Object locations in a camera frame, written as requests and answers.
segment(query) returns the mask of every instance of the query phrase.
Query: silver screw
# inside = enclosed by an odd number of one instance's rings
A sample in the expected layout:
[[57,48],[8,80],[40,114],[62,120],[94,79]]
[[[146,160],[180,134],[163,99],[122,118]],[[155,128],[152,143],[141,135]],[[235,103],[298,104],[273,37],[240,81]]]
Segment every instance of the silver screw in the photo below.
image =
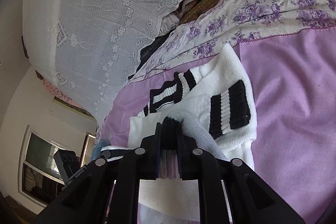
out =
[[104,164],[106,163],[106,160],[102,159],[102,158],[99,158],[95,161],[95,164],[97,166],[103,166]]
[[137,155],[142,155],[142,154],[145,154],[146,150],[143,149],[142,147],[139,147],[139,148],[137,148],[134,152],[135,152]]
[[241,166],[243,164],[243,161],[241,159],[233,159],[232,164],[234,166]]
[[111,152],[108,150],[104,150],[100,155],[104,156],[105,159],[108,159],[111,156]]
[[199,149],[199,148],[195,148],[194,150],[193,150],[193,154],[194,155],[202,155],[203,154],[203,150],[202,149]]

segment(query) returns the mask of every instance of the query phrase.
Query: window glass pane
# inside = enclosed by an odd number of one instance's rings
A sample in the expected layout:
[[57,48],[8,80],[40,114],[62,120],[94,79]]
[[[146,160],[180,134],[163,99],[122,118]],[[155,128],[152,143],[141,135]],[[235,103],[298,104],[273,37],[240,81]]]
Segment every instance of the window glass pane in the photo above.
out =
[[48,175],[62,180],[53,158],[57,150],[58,147],[32,133],[27,148],[26,161]]

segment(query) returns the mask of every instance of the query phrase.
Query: floral fabric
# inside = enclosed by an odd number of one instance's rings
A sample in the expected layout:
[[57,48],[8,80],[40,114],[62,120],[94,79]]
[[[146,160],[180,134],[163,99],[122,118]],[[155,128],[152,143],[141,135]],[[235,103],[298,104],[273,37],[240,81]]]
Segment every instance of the floral fabric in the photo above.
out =
[[179,26],[131,82],[182,63],[218,54],[238,43],[336,24],[336,0],[221,0],[197,20]]

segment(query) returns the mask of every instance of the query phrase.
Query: wall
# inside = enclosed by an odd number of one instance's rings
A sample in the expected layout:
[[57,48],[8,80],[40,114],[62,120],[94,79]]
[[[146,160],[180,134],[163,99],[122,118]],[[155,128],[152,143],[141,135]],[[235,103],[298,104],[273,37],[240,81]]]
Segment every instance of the wall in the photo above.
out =
[[80,155],[86,131],[69,126],[52,115],[49,106],[53,96],[48,93],[31,67],[23,77],[7,108],[0,130],[0,190],[12,196],[27,209],[38,214],[42,208],[17,190],[20,150],[27,125],[46,138],[55,140]]
[[21,36],[22,0],[0,0],[0,127],[11,98],[30,67]]

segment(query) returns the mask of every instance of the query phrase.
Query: purple bedsheet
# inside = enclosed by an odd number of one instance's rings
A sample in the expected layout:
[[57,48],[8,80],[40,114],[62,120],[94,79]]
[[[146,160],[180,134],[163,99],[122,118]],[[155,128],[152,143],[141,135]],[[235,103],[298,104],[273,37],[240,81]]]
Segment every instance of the purple bedsheet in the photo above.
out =
[[[336,27],[305,29],[239,43],[257,110],[255,171],[313,224],[336,193]],[[126,146],[129,118],[147,104],[150,89],[208,62],[196,60],[123,88],[102,138]]]

